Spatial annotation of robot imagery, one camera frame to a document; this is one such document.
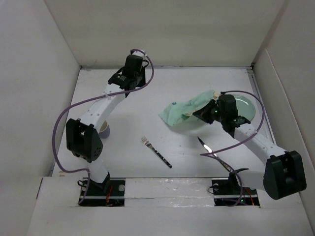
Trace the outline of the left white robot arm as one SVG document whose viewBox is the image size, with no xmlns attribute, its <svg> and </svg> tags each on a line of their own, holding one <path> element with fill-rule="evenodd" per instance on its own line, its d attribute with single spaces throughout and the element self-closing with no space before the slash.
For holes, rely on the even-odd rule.
<svg viewBox="0 0 315 236">
<path fill-rule="evenodd" d="M 102 98 L 78 119 L 69 119 L 66 123 L 66 147 L 76 157 L 88 163 L 93 190 L 104 195 L 110 188 L 110 174 L 100 157 L 103 143 L 99 136 L 102 126 L 115 107 L 131 91 L 145 85 L 145 54 L 132 51 L 125 65 L 108 80 Z"/>
</svg>

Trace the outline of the purple ceramic mug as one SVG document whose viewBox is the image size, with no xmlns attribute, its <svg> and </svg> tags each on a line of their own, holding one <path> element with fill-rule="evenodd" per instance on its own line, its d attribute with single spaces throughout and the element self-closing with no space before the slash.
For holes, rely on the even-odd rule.
<svg viewBox="0 0 315 236">
<path fill-rule="evenodd" d="M 109 124 L 107 121 L 105 121 L 103 123 L 103 125 L 101 126 L 100 128 L 100 131 L 99 131 L 99 136 L 101 139 L 107 139 L 110 135 L 110 127 L 109 127 Z"/>
</svg>

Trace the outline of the green flower plate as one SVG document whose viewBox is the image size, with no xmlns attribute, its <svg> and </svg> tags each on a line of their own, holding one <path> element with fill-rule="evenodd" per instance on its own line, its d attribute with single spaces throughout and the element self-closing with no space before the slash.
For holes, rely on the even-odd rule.
<svg viewBox="0 0 315 236">
<path fill-rule="evenodd" d="M 245 96 L 240 94 L 232 94 L 236 100 L 238 115 L 252 121 L 256 114 L 254 104 Z"/>
</svg>

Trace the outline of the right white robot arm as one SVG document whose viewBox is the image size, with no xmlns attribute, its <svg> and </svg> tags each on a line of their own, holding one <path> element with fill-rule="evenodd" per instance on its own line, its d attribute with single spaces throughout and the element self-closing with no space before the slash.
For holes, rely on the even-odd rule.
<svg viewBox="0 0 315 236">
<path fill-rule="evenodd" d="M 274 200 L 304 191 L 307 188 L 301 155 L 287 151 L 259 134 L 251 122 L 238 114 L 233 95 L 222 94 L 193 113 L 205 123 L 221 123 L 223 130 L 239 145 L 245 145 L 264 165 L 263 172 L 235 170 L 229 176 L 227 187 L 234 194 L 245 187 L 264 190 Z"/>
</svg>

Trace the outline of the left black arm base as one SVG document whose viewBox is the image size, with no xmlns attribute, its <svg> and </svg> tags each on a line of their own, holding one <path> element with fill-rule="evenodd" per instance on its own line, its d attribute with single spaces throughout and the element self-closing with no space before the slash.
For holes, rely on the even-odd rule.
<svg viewBox="0 0 315 236">
<path fill-rule="evenodd" d="M 106 177 L 103 183 L 90 181 L 84 177 L 77 181 L 80 186 L 78 205 L 81 207 L 124 207 L 125 206 L 125 178 Z"/>
</svg>

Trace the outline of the fork with black handle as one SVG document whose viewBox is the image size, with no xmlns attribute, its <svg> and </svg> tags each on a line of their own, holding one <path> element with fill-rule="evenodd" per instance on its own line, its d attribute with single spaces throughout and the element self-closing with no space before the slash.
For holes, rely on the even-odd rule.
<svg viewBox="0 0 315 236">
<path fill-rule="evenodd" d="M 146 137 L 141 138 L 143 144 L 151 149 L 163 162 L 168 168 L 172 169 L 172 165 L 153 147 L 153 145 L 149 142 Z"/>
</svg>

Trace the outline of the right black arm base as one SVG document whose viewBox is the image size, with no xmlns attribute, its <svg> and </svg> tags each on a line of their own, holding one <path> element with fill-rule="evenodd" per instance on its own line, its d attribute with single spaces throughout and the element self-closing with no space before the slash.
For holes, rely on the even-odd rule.
<svg viewBox="0 0 315 236">
<path fill-rule="evenodd" d="M 235 171 L 230 171 L 228 177 L 216 177 L 211 180 L 207 191 L 214 197 L 218 206 L 260 206 L 256 189 L 242 185 L 242 192 Z"/>
</svg>

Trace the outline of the green cartoon placemat cloth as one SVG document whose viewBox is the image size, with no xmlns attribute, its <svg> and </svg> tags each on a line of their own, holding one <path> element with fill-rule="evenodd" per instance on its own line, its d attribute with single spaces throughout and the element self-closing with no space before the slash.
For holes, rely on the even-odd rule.
<svg viewBox="0 0 315 236">
<path fill-rule="evenodd" d="M 197 118 L 193 113 L 205 107 L 211 100 L 217 100 L 219 96 L 219 92 L 209 90 L 187 102 L 172 102 L 159 113 L 159 117 L 170 127 L 187 120 L 195 121 Z"/>
</svg>

